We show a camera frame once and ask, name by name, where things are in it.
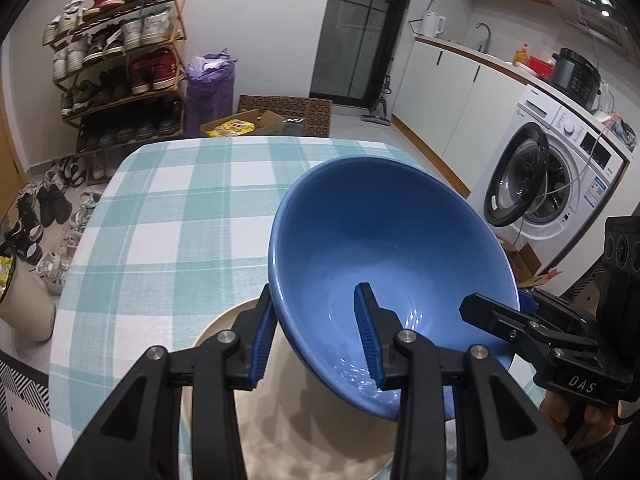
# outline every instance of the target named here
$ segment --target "label sticker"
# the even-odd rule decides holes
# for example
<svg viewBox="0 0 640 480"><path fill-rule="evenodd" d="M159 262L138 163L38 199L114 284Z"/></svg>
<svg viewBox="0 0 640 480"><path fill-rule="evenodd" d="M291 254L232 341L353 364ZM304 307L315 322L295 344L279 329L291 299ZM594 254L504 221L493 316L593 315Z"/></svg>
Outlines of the label sticker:
<svg viewBox="0 0 640 480"><path fill-rule="evenodd" d="M593 182L589 186L587 193L584 194L584 197L587 199L587 202L589 202L591 207L596 207L606 190L607 186L604 185L604 182L596 177L593 179Z"/></svg>

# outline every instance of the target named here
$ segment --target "trash bin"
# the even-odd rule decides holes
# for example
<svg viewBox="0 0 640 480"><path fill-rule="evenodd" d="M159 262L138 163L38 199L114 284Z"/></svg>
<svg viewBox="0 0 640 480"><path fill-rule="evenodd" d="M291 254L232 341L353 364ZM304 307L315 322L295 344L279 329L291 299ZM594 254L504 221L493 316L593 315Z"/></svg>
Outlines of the trash bin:
<svg viewBox="0 0 640 480"><path fill-rule="evenodd" d="M201 124L233 114L236 61L227 49L191 59L187 67L187 138L200 137Z"/></svg>
<svg viewBox="0 0 640 480"><path fill-rule="evenodd" d="M53 332L56 308L47 291L31 276L26 264L14 256L4 293L0 318L31 341L46 341Z"/></svg>

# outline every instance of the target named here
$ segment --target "plaid tablecloth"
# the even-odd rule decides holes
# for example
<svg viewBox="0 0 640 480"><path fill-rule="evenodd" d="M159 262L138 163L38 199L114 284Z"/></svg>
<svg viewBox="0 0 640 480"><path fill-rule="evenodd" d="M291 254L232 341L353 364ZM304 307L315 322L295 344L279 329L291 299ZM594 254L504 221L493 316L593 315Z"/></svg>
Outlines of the plaid tablecloth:
<svg viewBox="0 0 640 480"><path fill-rule="evenodd" d="M188 348L217 315L260 295L284 194L316 164L356 154L418 166L378 142L296 137L174 140L144 146L122 163L82 236L58 306L49 387L60 463L146 348ZM530 369L521 372L526 386ZM185 428L180 434L184 479L190 445Z"/></svg>

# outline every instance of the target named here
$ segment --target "washing machine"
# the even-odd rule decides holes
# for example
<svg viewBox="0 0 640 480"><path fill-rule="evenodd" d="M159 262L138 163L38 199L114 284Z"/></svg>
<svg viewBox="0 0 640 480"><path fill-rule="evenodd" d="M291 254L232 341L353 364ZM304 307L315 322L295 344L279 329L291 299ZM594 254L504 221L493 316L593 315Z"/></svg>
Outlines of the washing machine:
<svg viewBox="0 0 640 480"><path fill-rule="evenodd" d="M623 159L599 132L534 86L467 201L501 238L555 266L602 209Z"/></svg>

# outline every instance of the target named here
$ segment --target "washing machine door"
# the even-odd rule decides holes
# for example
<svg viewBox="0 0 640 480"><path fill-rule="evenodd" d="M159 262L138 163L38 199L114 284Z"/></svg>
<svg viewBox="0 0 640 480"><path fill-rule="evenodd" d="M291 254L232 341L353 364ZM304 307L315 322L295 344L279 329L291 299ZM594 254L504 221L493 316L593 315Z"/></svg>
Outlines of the washing machine door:
<svg viewBox="0 0 640 480"><path fill-rule="evenodd" d="M484 197L484 218L495 227L514 223L545 184L549 142L539 124L520 127L505 148Z"/></svg>

